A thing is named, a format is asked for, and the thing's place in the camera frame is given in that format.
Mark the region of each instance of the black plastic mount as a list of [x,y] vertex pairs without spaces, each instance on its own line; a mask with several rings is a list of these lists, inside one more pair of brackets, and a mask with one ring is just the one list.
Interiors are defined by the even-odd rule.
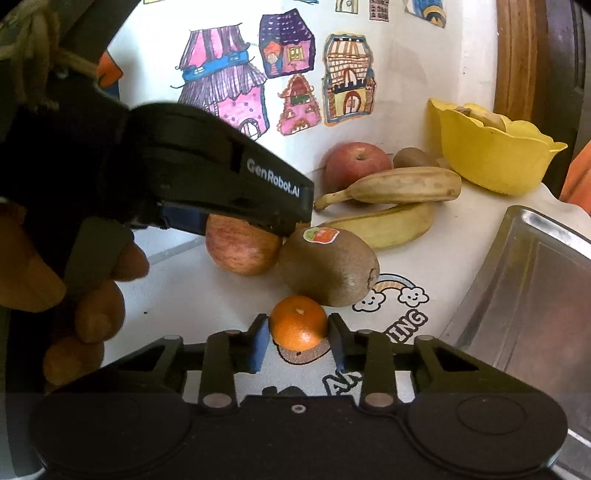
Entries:
[[[350,396],[248,396],[233,375],[262,367],[261,314],[207,343],[161,340],[46,397],[31,416],[43,479],[556,479],[567,435],[550,397],[430,336],[414,345],[329,317],[337,367],[363,372]],[[181,397],[201,370],[197,404]],[[404,404],[396,371],[416,393]]]

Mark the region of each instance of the stainless steel tray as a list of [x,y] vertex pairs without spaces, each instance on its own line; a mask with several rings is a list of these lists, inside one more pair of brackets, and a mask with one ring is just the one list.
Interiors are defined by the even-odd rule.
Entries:
[[569,418],[558,465],[591,479],[591,242],[510,207],[447,343],[554,397]]

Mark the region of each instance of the cloud print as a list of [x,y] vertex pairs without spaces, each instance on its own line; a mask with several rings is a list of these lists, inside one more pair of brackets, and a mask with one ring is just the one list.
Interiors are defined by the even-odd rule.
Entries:
[[398,301],[404,303],[411,308],[418,307],[421,303],[427,303],[429,301],[428,295],[421,287],[408,288],[405,287],[400,290]]
[[384,293],[371,289],[363,300],[353,305],[353,310],[356,312],[377,312],[385,301],[386,295]]

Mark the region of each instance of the paper poster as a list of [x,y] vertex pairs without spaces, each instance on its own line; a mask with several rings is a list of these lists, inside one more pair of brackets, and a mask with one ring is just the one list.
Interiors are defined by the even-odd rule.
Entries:
[[293,135],[320,123],[320,107],[311,87],[302,74],[290,78],[287,87],[279,94],[283,98],[283,113],[277,125],[282,135]]
[[369,115],[374,108],[376,83],[373,55],[363,35],[333,34],[324,47],[326,76],[324,111],[329,127]]
[[316,40],[297,8],[262,16],[259,48],[270,79],[314,69]]
[[251,64],[240,25],[192,31],[178,68],[185,84],[178,99],[223,119],[256,140],[269,128],[267,77]]
[[347,14],[358,14],[359,0],[336,0],[335,11]]
[[369,0],[369,19],[389,22],[389,2],[390,0]]
[[443,0],[405,0],[405,2],[405,10],[411,15],[445,28],[446,13],[443,9]]

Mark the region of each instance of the pink house drawing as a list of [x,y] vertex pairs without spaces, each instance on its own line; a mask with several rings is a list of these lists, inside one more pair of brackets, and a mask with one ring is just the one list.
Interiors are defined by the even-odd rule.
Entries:
[[256,140],[269,128],[267,77],[250,63],[239,25],[192,31],[178,69],[185,85],[179,103],[222,118]]
[[283,113],[277,125],[282,135],[293,135],[320,123],[320,107],[312,94],[313,90],[303,75],[297,74],[290,78],[287,88],[279,94],[284,99]]
[[259,48],[270,79],[314,69],[316,41],[297,8],[262,16]]

